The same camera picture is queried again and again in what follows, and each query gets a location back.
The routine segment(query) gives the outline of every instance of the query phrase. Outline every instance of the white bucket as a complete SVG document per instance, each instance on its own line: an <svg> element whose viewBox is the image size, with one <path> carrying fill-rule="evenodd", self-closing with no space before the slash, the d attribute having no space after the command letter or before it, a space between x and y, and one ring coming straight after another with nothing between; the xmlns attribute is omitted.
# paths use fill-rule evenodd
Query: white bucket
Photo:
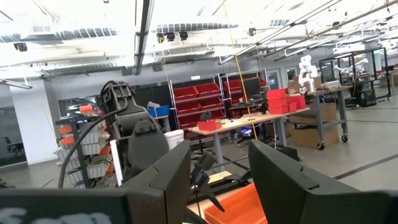
<svg viewBox="0 0 398 224"><path fill-rule="evenodd" d="M166 137L167 143L169 144L169 150L172 150L175 146L184 141L183 130L167 132L164 134L164 136Z"/></svg>

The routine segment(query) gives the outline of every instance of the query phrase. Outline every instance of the humanoid robot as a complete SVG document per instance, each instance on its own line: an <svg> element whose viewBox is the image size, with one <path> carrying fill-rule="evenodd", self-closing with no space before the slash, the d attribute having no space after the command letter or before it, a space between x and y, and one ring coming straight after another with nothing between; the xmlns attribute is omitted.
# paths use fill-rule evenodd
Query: humanoid robot
<svg viewBox="0 0 398 224"><path fill-rule="evenodd" d="M298 84L300 85L300 93L304 94L307 91L315 91L313 79L318 76L317 67L311 64L311 55L306 55L300 59L299 67L300 74L298 75Z"/></svg>

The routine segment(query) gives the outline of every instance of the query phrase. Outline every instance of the orange crate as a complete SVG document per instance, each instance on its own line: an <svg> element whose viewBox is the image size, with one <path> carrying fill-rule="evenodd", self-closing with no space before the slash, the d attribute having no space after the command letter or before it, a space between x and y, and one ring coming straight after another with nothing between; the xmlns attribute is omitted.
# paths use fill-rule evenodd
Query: orange crate
<svg viewBox="0 0 398 224"><path fill-rule="evenodd" d="M254 184L229 195L220 203L225 212L214 205L205 209L209 224L268 224Z"/></svg>

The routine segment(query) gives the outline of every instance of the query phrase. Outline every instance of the white robot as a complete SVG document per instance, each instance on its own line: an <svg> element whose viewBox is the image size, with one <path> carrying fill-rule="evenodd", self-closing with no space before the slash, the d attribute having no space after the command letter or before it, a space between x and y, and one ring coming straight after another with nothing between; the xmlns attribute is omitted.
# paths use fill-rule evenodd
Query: white robot
<svg viewBox="0 0 398 224"><path fill-rule="evenodd" d="M366 58L356 62L355 63L356 73L362 74L365 71L365 65L368 63L369 63L369 61ZM349 77L352 77L354 75L353 66L346 67L346 68L340 68L339 66L335 65L333 67L333 69L336 71L339 71L342 75L348 75Z"/></svg>
<svg viewBox="0 0 398 224"><path fill-rule="evenodd" d="M307 91L315 91L313 79L318 77L317 67L311 64L311 55L306 55L300 59L299 67L300 74L298 75L298 84L300 85L300 93L304 94Z"/></svg>

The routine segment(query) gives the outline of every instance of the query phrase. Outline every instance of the black monitor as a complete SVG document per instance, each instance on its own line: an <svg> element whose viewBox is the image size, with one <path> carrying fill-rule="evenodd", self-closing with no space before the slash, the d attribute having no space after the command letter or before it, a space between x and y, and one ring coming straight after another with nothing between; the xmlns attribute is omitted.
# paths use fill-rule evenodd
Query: black monitor
<svg viewBox="0 0 398 224"><path fill-rule="evenodd" d="M257 98L258 96L260 96L261 86L258 77L245 79L243 80L243 83L248 99Z"/></svg>

